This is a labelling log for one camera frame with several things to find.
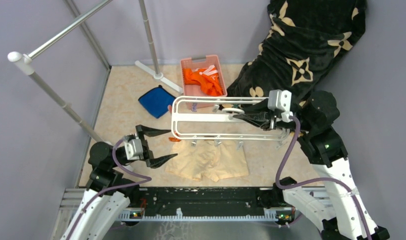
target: pink basket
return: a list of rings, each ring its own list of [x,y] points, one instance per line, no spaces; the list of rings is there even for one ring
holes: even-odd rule
[[[207,55],[203,57],[189,57],[181,60],[181,71],[182,71],[182,87],[184,89],[184,96],[195,96],[195,97],[212,97],[200,90],[200,85],[185,84],[184,69],[203,69],[208,68],[210,65],[214,65],[219,73],[219,84],[222,88],[223,95],[219,97],[227,96],[227,88],[225,87],[224,78],[222,77],[221,65],[219,64],[219,58],[217,55]],[[187,107],[191,109],[192,103],[187,103]],[[210,103],[199,103],[196,108],[210,107],[213,104]]]

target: blue cloth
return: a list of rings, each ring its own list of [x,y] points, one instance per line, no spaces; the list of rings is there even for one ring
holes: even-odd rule
[[[157,119],[168,112],[168,106],[172,105],[174,100],[175,97],[163,89],[161,85],[138,98],[139,103],[147,112]]]

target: light purple wall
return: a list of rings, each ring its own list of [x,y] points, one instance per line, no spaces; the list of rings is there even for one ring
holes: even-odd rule
[[[366,33],[322,86],[373,219],[406,240],[406,0],[369,0]]]
[[[75,0],[86,11],[100,0]],[[223,63],[244,63],[259,53],[268,34],[268,0],[146,0],[161,63],[217,54]],[[151,63],[138,0],[116,0],[88,21],[111,65]]]
[[[7,60],[11,51],[34,50],[72,19],[61,0],[0,1],[0,240],[49,239],[64,189],[74,187],[82,167],[88,136]],[[78,29],[32,65],[93,121],[106,71]]]

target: metal pole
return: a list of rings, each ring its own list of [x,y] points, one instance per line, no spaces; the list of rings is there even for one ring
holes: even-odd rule
[[[54,37],[52,37],[50,40],[48,40],[47,42],[45,42],[43,45],[41,45],[40,47],[38,47],[37,49],[35,49],[34,51],[32,51],[31,53],[28,54],[28,57],[30,57],[31,59],[36,58],[38,55],[40,55],[41,53],[43,53],[46,49],[48,49],[50,46],[52,46],[53,44],[55,44],[57,41],[59,41],[61,38],[63,38],[66,34],[68,34],[70,31],[72,31],[73,29],[75,29],[78,25],[80,25],[82,22],[84,22],[86,19],[88,19],[89,17],[91,17],[93,14],[95,14],[97,11],[99,11],[100,9],[102,9],[104,6],[106,6],[107,4],[109,4],[111,1],[113,0],[104,0],[102,2],[100,2],[99,4],[97,4],[95,7],[93,7],[91,10],[89,10],[88,12],[85,12],[81,15],[79,15],[77,18],[75,18],[73,20],[73,22],[67,26],[65,29],[63,29],[61,32],[59,32],[58,34],[56,34]]]
[[[67,8],[70,10],[70,13],[77,18],[79,15],[81,15],[80,10],[78,9],[77,5],[73,0],[63,0],[63,2],[66,4]],[[81,29],[82,34],[84,34],[85,38],[87,39],[89,45],[91,46],[92,50],[94,51],[95,55],[100,59],[101,63],[104,65],[104,67],[109,70],[110,65],[107,61],[107,57],[105,53],[102,50],[102,47],[100,46],[99,42],[96,40],[94,37],[93,33],[91,32],[90,28],[88,27],[86,22],[83,22],[81,25],[79,25],[79,28]]]
[[[147,34],[148,46],[150,47],[151,59],[153,60],[154,72],[156,73],[156,77],[160,77],[161,71],[159,70],[158,56],[156,55],[155,44],[153,43],[152,31],[150,31],[146,5],[144,4],[144,0],[138,1],[139,7],[141,8],[142,20],[144,21],[145,33]]]
[[[38,86],[44,90],[84,131],[97,142],[104,142],[94,129],[84,121],[36,72],[28,75]]]

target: orange cloth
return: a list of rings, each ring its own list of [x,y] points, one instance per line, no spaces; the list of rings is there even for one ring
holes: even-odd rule
[[[221,96],[223,92],[219,83],[219,74],[214,73],[208,76],[203,73],[205,70],[207,68],[199,68],[193,72],[190,68],[184,68],[184,83],[187,85],[200,85],[200,90],[209,96]]]

